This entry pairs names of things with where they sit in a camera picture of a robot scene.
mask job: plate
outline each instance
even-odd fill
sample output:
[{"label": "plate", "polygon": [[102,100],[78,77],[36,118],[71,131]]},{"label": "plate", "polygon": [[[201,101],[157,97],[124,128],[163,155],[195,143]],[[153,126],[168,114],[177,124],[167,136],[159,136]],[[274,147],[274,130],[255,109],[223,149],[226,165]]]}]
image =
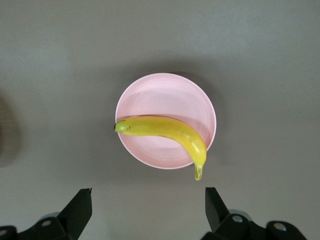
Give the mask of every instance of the plate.
[{"label": "plate", "polygon": [[[210,99],[180,75],[154,73],[134,81],[118,101],[115,122],[139,115],[166,116],[189,124],[203,138],[207,150],[215,138],[217,121]],[[151,167],[179,169],[193,163],[185,148],[172,139],[118,135],[132,156]]]}]

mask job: silver screw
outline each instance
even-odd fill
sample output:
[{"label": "silver screw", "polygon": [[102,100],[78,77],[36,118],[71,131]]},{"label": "silver screw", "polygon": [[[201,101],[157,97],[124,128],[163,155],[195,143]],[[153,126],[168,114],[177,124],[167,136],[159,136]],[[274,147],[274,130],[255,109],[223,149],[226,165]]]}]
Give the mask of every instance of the silver screw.
[{"label": "silver screw", "polygon": [[238,216],[238,215],[234,215],[232,216],[233,221],[235,221],[236,223],[242,223],[244,220],[242,219],[242,217]]},{"label": "silver screw", "polygon": [[273,224],[273,226],[279,231],[283,231],[283,232],[287,231],[286,226],[280,222],[276,222],[275,224]]},{"label": "silver screw", "polygon": [[46,227],[46,226],[49,226],[51,224],[51,221],[50,220],[47,220],[47,221],[44,221],[41,226],[42,227]]},{"label": "silver screw", "polygon": [[6,233],[7,233],[7,230],[5,229],[0,230],[0,236],[6,235]]}]

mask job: yellow banana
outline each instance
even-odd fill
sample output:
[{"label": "yellow banana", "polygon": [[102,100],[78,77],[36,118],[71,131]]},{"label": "yellow banana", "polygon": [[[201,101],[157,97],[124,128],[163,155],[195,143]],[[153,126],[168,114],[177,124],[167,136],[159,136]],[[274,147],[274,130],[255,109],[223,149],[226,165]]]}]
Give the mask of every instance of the yellow banana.
[{"label": "yellow banana", "polygon": [[193,160],[195,179],[202,178],[207,147],[197,131],[185,122],[166,116],[128,117],[117,122],[114,130],[126,135],[159,136],[175,140],[187,150]]}]

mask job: gray surface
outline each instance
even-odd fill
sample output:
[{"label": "gray surface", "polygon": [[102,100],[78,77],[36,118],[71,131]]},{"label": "gray surface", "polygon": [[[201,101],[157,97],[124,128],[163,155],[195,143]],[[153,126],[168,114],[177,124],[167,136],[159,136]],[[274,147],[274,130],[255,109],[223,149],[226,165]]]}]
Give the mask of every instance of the gray surface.
[{"label": "gray surface", "polygon": [[[318,239],[319,13],[317,0],[2,0],[1,111],[19,135],[2,158],[0,226],[25,230],[93,187],[82,240],[197,240],[215,186],[257,224]],[[193,167],[140,163],[113,132],[123,90],[157,72],[190,78],[215,107],[200,182]]]}]

